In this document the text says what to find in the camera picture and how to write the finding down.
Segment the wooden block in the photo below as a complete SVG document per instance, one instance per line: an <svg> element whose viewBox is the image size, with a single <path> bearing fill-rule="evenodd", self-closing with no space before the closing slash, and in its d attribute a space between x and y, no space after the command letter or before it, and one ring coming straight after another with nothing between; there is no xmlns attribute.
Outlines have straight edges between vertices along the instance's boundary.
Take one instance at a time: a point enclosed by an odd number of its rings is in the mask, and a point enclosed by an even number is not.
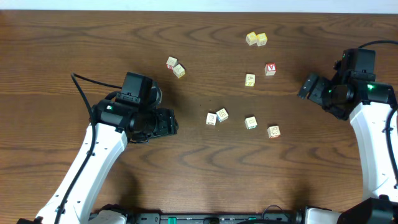
<svg viewBox="0 0 398 224"><path fill-rule="evenodd" d="M277 138L280 136L279 126L269 127L267 131L269 138Z"/></svg>
<svg viewBox="0 0 398 224"><path fill-rule="evenodd" d="M206 124L216 125L217 114L207 113Z"/></svg>
<svg viewBox="0 0 398 224"><path fill-rule="evenodd" d="M257 121L255 117L246 118L244 123L247 129L253 129L257 127Z"/></svg>
<svg viewBox="0 0 398 224"><path fill-rule="evenodd" d="M266 75L275 75L276 65L275 63L266 64Z"/></svg>
<svg viewBox="0 0 398 224"><path fill-rule="evenodd" d="M183 75L185 75L185 69L181 65L177 65L173 68L173 73L175 76L177 76L177 78L181 78Z"/></svg>
<svg viewBox="0 0 398 224"><path fill-rule="evenodd" d="M216 114L219 122L223 122L228 118L228 113L226 112L225 108L217 111Z"/></svg>
<svg viewBox="0 0 398 224"><path fill-rule="evenodd" d="M178 64L178 60L173 57L169 57L166 62L167 68L173 70L173 68Z"/></svg>
<svg viewBox="0 0 398 224"><path fill-rule="evenodd" d="M258 34L257 35L257 46L263 46L267 43L267 36L266 33Z"/></svg>
<svg viewBox="0 0 398 224"><path fill-rule="evenodd" d="M245 86L254 86L254 83L256 82L256 75L254 74L246 74L246 79L244 82Z"/></svg>
<svg viewBox="0 0 398 224"><path fill-rule="evenodd" d="M246 42L249 45L253 45L253 44L257 43L257 35L256 35L256 33L255 32L251 32L250 34L248 34L246 36Z"/></svg>

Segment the white wall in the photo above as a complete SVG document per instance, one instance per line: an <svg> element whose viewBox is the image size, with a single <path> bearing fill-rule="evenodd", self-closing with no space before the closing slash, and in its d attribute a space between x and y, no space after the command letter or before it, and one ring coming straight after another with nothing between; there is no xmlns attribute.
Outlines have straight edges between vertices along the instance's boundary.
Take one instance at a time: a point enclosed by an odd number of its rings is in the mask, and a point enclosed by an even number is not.
<svg viewBox="0 0 398 224"><path fill-rule="evenodd" d="M0 9L398 14L398 0L0 0Z"/></svg>

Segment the cube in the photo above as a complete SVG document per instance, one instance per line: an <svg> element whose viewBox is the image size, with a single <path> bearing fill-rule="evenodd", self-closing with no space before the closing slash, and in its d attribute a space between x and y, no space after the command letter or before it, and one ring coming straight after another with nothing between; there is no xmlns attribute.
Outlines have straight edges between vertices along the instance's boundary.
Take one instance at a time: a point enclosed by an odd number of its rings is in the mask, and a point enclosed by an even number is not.
<svg viewBox="0 0 398 224"><path fill-rule="evenodd" d="M181 65L177 65L173 68L173 73L175 76L177 76L177 78L181 78L183 75L185 75L185 69Z"/></svg>
<svg viewBox="0 0 398 224"><path fill-rule="evenodd" d="M253 44L257 43L257 35L256 35L256 33L255 32L251 32L250 34L248 34L246 36L246 42L249 45L253 45Z"/></svg>
<svg viewBox="0 0 398 224"><path fill-rule="evenodd" d="M277 138L280 136L279 126L271 126L267 131L269 138Z"/></svg>
<svg viewBox="0 0 398 224"><path fill-rule="evenodd" d="M217 111L216 114L219 122L223 122L228 118L228 113L226 112L225 108Z"/></svg>
<svg viewBox="0 0 398 224"><path fill-rule="evenodd" d="M216 125L217 114L207 113L206 124Z"/></svg>
<svg viewBox="0 0 398 224"><path fill-rule="evenodd" d="M257 46L263 46L267 43L267 36L266 33L258 34L257 35Z"/></svg>
<svg viewBox="0 0 398 224"><path fill-rule="evenodd" d="M173 68L178 64L178 60L173 57L169 57L166 62L167 68L173 70Z"/></svg>
<svg viewBox="0 0 398 224"><path fill-rule="evenodd" d="M257 127L257 121L255 117L246 118L244 120L247 129L253 129Z"/></svg>
<svg viewBox="0 0 398 224"><path fill-rule="evenodd" d="M275 75L276 66L275 63L266 64L266 75Z"/></svg>
<svg viewBox="0 0 398 224"><path fill-rule="evenodd" d="M244 82L245 86L254 86L255 82L256 82L256 75L246 74L246 80Z"/></svg>

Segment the wooden table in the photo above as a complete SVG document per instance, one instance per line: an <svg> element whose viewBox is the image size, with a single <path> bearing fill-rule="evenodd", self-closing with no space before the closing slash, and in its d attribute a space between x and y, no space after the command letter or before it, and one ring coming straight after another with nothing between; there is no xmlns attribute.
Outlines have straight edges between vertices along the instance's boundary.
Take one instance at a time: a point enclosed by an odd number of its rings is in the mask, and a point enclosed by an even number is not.
<svg viewBox="0 0 398 224"><path fill-rule="evenodd" d="M0 13L0 222L34 218L85 136L88 113L70 72L122 85L127 71L159 83L180 129L128 145L95 208L261 212L270 204L344 211L361 201L358 145L338 121L296 94L309 72L328 78L344 49L398 39L395 15L3 11ZM264 47L247 33L266 32ZM375 45L377 80L398 86L398 48ZM179 59L181 79L166 68ZM277 73L265 77L266 62ZM245 88L246 73L256 74ZM91 104L110 88L80 82ZM215 128L208 111L225 107ZM246 130L244 118L259 126ZM282 133L269 139L267 127Z"/></svg>

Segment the brown wooden tabletop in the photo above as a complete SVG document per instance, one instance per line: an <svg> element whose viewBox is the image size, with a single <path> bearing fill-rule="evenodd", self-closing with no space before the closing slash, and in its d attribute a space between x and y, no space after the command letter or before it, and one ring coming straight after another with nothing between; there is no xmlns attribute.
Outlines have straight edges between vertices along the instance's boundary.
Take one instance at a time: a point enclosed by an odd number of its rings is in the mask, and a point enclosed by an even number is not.
<svg viewBox="0 0 398 224"><path fill-rule="evenodd" d="M252 31L268 43L248 46ZM309 72L331 78L344 49L378 39L398 39L398 16L0 12L0 223L34 218L80 148L88 113L71 72L115 85L128 71L147 75L180 125L175 136L128 145L94 208L344 211L363 191L354 131L296 94ZM377 81L398 88L398 48L370 48ZM181 79L167 69L169 56L187 69ZM276 63L273 77L265 77L267 62ZM256 74L253 88L246 73ZM113 91L80 83L91 104ZM226 121L205 124L208 111L224 107ZM258 127L246 130L250 114ZM280 138L268 138L272 124Z"/></svg>

